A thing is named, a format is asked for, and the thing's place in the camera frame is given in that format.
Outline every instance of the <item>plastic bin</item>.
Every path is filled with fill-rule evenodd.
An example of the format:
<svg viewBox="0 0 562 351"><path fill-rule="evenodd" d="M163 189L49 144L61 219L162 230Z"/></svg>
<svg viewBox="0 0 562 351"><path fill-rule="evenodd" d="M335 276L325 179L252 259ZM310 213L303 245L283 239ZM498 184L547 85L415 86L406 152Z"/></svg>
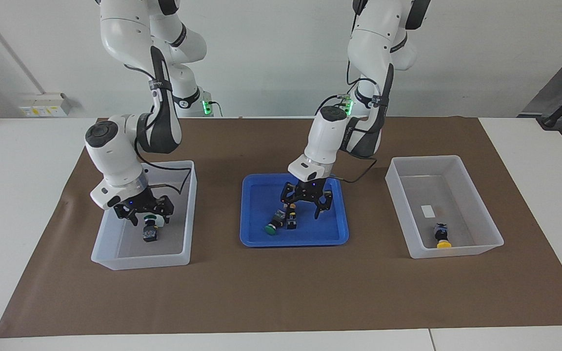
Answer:
<svg viewBox="0 0 562 351"><path fill-rule="evenodd" d="M316 206L296 202L297 228L277 229L268 235L264 225L276 209L282 208L281 190L286 182L296 184L292 174L250 174L242 182L240 241L248 247L334 246L348 241L348 222L339 180L328 178L325 190L333 191L331 209L314 219Z"/></svg>
<svg viewBox="0 0 562 351"><path fill-rule="evenodd" d="M395 157L385 176L412 258L478 255L504 244L459 156ZM452 247L433 228L448 225Z"/></svg>
<svg viewBox="0 0 562 351"><path fill-rule="evenodd" d="M189 264L197 191L194 162L189 160L161 162L158 165L171 168L192 168L192 174L183 186L181 195L167 187L152 189L154 196L167 195L175 206L175 211L170 216L170 223L159 229L158 240L144 242L142 215L136 215L139 223L134 227L129 220L116 217L113 209L105 211L92 250L91 260L93 262L114 271ZM169 184L179 188L183 178L187 175L187 171L166 171L149 167L146 164L142 164L142 166L149 170L147 178L151 185Z"/></svg>

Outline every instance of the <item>white wall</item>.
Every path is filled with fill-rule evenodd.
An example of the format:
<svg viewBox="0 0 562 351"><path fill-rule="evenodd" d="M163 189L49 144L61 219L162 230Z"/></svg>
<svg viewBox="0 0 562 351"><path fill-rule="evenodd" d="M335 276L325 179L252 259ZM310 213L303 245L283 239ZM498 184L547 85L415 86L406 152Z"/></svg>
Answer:
<svg viewBox="0 0 562 351"><path fill-rule="evenodd" d="M191 67L226 115L309 115L346 89L351 4L183 0L179 14L207 40ZM142 113L145 78L102 48L98 16L93 0L0 0L0 33L75 116ZM516 116L562 67L562 0L434 0L410 38L420 56L396 75L391 115Z"/></svg>

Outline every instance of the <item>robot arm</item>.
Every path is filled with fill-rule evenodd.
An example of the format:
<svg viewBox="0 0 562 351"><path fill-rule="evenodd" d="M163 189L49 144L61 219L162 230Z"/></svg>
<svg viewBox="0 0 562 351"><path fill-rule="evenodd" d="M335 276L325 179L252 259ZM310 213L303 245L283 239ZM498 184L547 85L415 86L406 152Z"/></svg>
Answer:
<svg viewBox="0 0 562 351"><path fill-rule="evenodd" d="M315 218L330 208L332 197L323 191L331 175L337 150L359 158L370 158L381 143L381 129L389 104L396 65L408 69L415 62L415 49L408 46L407 29L422 22L430 0L355 0L359 15L348 43L350 64L361 72L353 92L353 112L367 119L348 117L334 106L320 109L309 132L304 153L288 166L298 178L297 185L286 184L281 201L306 200L316 204Z"/></svg>
<svg viewBox="0 0 562 351"><path fill-rule="evenodd" d="M148 153L171 153L181 143L178 112L199 111L204 93L182 63L202 59L205 41L177 16L179 0L101 0L101 39L109 54L125 67L149 78L152 113L112 116L85 135L86 148L103 181L91 192L98 206L114 208L120 218L137 223L136 213L168 217L167 197L154 198L134 147Z"/></svg>

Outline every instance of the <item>translucent plastic container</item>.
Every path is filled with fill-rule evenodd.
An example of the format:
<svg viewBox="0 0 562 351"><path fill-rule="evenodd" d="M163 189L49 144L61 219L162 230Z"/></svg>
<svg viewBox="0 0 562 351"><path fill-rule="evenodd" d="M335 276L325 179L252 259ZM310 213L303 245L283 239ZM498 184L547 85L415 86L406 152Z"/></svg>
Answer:
<svg viewBox="0 0 562 351"><path fill-rule="evenodd" d="M192 174L185 182L181 195L167 187L152 189L155 197L167 195L175 206L175 211L170 216L170 223L159 229L156 241L145 242L142 239L144 227L142 215L136 215L139 223L134 227L129 220L116 217L113 209L105 211L92 250L91 260L93 262L114 271L190 263L194 204L197 192L194 162L160 162L158 165L170 168L192 168ZM146 164L142 164L142 166L149 170L147 178L151 185L169 184L179 189L183 178L187 175L187 171L166 171L149 167Z"/></svg>
<svg viewBox="0 0 562 351"><path fill-rule="evenodd" d="M385 176L412 258L478 255L504 244L459 156L395 157ZM452 247L437 249L448 225Z"/></svg>

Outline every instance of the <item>white label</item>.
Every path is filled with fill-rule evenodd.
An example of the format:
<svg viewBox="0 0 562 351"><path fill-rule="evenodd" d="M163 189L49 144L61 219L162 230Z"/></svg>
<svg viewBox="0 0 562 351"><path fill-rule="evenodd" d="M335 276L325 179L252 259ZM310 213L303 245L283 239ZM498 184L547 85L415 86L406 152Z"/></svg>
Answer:
<svg viewBox="0 0 562 351"><path fill-rule="evenodd" d="M431 205L422 206L422 212L424 213L424 218L435 218L435 212Z"/></svg>

